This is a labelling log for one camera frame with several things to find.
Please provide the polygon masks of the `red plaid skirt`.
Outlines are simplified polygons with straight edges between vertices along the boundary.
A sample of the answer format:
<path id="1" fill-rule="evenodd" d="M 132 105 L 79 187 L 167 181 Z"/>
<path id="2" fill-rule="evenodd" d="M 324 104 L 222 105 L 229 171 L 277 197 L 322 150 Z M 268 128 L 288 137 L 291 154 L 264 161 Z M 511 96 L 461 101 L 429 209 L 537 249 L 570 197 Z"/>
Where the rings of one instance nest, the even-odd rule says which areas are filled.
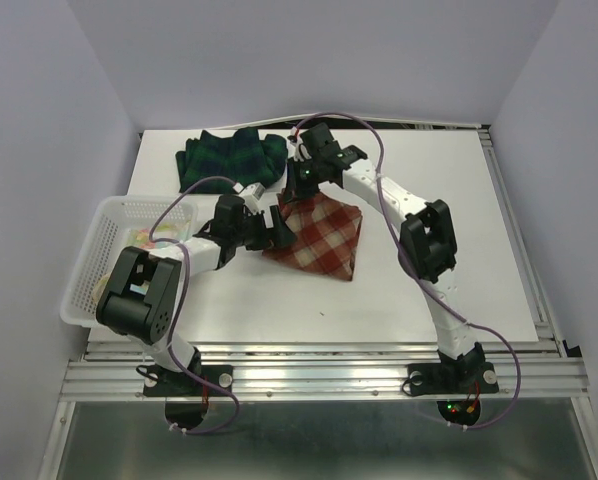
<path id="1" fill-rule="evenodd" d="M 359 207 L 323 193 L 292 203 L 279 203 L 280 213 L 296 241 L 263 256 L 283 266 L 350 282 L 363 214 Z"/>

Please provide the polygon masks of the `green plaid skirt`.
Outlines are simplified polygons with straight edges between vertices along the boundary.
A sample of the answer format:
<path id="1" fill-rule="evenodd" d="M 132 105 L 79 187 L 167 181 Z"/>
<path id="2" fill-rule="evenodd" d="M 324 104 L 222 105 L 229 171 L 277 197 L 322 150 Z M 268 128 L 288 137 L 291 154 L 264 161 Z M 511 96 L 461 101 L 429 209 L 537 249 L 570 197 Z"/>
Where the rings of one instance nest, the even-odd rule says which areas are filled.
<path id="1" fill-rule="evenodd" d="M 232 136 L 217 137 L 203 130 L 198 138 L 187 139 L 175 153 L 180 189 L 183 193 L 196 182 L 221 176 L 243 186 L 260 183 L 270 188 L 285 173 L 288 148 L 280 135 L 263 139 L 254 127 L 238 129 Z"/>

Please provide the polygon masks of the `pastel floral skirt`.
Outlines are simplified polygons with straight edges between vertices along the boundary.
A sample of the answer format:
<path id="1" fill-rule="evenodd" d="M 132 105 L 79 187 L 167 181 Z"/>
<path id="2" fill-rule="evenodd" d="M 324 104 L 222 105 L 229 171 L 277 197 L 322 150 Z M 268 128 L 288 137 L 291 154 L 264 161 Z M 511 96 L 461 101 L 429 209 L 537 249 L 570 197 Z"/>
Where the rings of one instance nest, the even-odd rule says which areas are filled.
<path id="1" fill-rule="evenodd" d="M 185 221 L 166 220 L 165 222 L 161 222 L 156 227 L 153 235 L 149 234 L 150 227 L 143 229 L 134 228 L 131 229 L 125 236 L 122 246 L 138 247 L 144 250 L 165 248 L 170 246 L 170 243 L 166 241 L 155 242 L 152 241 L 151 238 L 168 238 L 183 242 L 187 238 L 190 227 L 193 226 L 194 223 L 194 219 Z M 113 266 L 111 266 L 108 271 L 95 283 L 91 291 L 91 297 L 94 303 L 97 303 L 100 300 L 111 276 L 112 268 Z"/>

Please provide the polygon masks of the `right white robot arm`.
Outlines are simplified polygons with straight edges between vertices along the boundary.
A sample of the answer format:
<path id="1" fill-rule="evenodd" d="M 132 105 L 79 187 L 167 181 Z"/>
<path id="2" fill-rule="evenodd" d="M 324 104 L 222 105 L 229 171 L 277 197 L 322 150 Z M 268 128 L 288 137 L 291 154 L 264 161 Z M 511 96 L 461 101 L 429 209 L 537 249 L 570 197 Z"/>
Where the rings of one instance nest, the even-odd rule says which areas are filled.
<path id="1" fill-rule="evenodd" d="M 288 137 L 294 154 L 287 162 L 284 200 L 314 196 L 328 182 L 383 215 L 399 264 L 425 295 L 435 327 L 440 362 L 415 371 L 425 381 L 461 390 L 475 380 L 485 354 L 469 322 L 457 311 L 457 240 L 449 206 L 442 200 L 426 201 L 385 176 L 384 143 L 375 129 L 370 132 L 379 147 L 376 162 L 354 145 L 341 147 L 324 123 L 305 131 L 295 129 Z"/>

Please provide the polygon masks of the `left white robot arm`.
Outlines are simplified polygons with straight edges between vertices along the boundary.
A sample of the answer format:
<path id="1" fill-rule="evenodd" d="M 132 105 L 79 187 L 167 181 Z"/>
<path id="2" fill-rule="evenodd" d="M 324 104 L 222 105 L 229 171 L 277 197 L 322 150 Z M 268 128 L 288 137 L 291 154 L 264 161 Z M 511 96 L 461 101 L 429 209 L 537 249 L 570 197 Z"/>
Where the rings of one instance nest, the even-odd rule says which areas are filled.
<path id="1" fill-rule="evenodd" d="M 240 248 L 281 249 L 296 240 L 277 205 L 264 206 L 250 194 L 221 195 L 213 217 L 188 240 L 121 251 L 99 297 L 96 321 L 138 343 L 167 371 L 178 393 L 192 393 L 208 381 L 198 349 L 176 333 L 190 280 L 225 267 Z"/>

